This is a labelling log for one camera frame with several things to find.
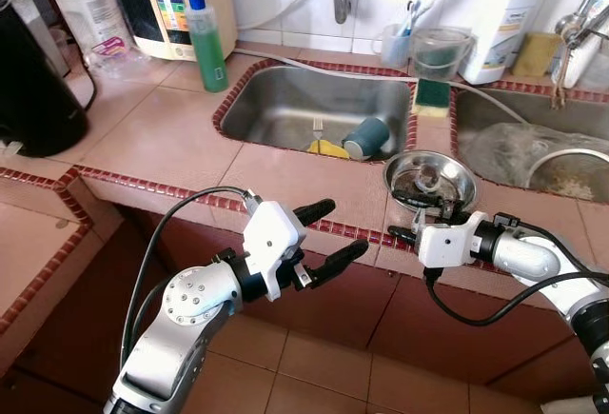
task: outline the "sink basin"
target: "sink basin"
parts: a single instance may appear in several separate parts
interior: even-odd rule
[[[550,98],[547,96],[507,90],[482,90],[505,103],[531,124],[564,133],[582,133],[609,140],[609,105],[607,104],[569,100],[565,109],[556,111],[550,108]],[[471,92],[462,92],[457,97],[457,134],[460,152],[463,152],[482,130],[504,122],[518,121],[482,97]],[[480,165],[472,165],[472,161],[465,163],[476,172],[484,170],[481,161],[478,161]]]
[[[389,127],[389,140],[370,160],[403,150],[410,89],[405,83],[327,76],[290,66],[254,74],[221,123],[229,138],[275,148],[307,150],[313,120],[324,121],[324,139],[341,145],[366,117]]]

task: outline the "green dish soap bottle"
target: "green dish soap bottle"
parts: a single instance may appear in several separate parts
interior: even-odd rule
[[[228,88],[228,77],[216,13],[213,7],[206,7],[206,0],[188,1],[188,30],[199,63],[203,86],[208,92],[222,92]]]

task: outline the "fork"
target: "fork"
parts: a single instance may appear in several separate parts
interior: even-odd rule
[[[320,141],[324,136],[324,119],[320,117],[313,118],[313,136],[317,140],[317,153],[321,153]]]

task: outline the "stainless steel bowl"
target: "stainless steel bowl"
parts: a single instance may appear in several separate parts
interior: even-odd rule
[[[440,174],[440,187],[435,194],[449,200],[462,200],[465,203],[464,209],[475,205],[478,190],[474,173],[455,159],[431,150],[410,150],[391,157],[384,166],[384,183],[390,191],[395,188],[413,188],[415,178],[423,166],[431,166]],[[396,202],[413,211],[417,210],[398,200]],[[436,215],[438,211],[430,209],[428,214]]]

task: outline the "black kettle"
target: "black kettle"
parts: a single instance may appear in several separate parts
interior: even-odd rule
[[[87,133],[87,116],[9,0],[0,0],[0,141],[45,157]]]

